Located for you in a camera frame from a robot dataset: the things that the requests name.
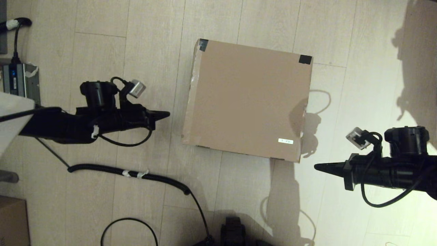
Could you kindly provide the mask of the brown cardboard shoe box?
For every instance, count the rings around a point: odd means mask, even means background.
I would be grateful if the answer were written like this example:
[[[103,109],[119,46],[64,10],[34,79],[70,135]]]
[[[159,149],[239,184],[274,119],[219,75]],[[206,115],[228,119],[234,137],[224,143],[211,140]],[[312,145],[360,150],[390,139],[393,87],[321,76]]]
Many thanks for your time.
[[[299,162],[313,57],[198,39],[181,142]]]

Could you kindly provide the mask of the grey power supply box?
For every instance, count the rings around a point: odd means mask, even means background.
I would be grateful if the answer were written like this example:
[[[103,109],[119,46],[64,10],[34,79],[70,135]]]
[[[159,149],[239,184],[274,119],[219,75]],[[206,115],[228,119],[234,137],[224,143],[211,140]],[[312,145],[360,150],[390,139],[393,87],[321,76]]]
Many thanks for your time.
[[[25,97],[41,105],[39,67],[33,64],[9,64],[2,66],[5,93]]]

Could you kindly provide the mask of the black robot torso part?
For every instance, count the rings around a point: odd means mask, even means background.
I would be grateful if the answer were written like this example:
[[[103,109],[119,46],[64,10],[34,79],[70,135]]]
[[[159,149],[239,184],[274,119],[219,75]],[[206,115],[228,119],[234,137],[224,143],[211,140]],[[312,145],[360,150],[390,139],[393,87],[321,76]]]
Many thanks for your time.
[[[221,226],[220,246],[247,246],[245,225],[239,217],[226,217]]]

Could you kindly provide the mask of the dark grey panel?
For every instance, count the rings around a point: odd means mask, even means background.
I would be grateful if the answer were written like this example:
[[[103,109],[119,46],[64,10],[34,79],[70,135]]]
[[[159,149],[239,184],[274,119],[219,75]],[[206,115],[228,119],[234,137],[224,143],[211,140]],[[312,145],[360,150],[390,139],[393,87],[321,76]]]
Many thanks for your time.
[[[0,54],[7,54],[7,0],[0,0]]]

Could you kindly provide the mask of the grey furniture foot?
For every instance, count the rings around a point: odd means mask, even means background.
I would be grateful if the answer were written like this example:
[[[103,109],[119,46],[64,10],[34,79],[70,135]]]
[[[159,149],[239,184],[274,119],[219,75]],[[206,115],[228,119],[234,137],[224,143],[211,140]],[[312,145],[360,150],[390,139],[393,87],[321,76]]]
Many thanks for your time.
[[[18,183],[19,176],[15,172],[0,170],[0,182]]]

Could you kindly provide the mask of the small brown cardboard carton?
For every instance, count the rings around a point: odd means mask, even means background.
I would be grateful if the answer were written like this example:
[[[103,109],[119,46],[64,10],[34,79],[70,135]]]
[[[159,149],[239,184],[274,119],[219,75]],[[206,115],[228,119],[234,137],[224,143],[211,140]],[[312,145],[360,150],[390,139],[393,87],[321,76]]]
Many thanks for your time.
[[[26,201],[0,195],[0,246],[30,246]]]

